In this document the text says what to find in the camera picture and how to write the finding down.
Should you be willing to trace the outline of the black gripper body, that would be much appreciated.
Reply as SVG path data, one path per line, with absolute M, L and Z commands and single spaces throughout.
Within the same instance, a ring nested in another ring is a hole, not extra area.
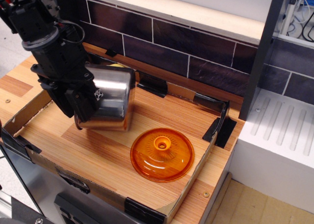
M 53 28 L 52 33 L 22 46 L 37 63 L 31 67 L 41 87 L 68 117 L 88 121 L 98 110 L 102 92 L 86 68 L 87 52 L 74 27 Z

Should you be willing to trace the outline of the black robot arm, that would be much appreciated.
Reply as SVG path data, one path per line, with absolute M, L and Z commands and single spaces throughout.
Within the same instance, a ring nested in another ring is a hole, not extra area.
M 41 87 L 68 117 L 88 121 L 102 92 L 85 67 L 88 55 L 81 26 L 61 19 L 56 0 L 0 0 L 0 17 L 22 39 L 37 63 L 31 67 Z

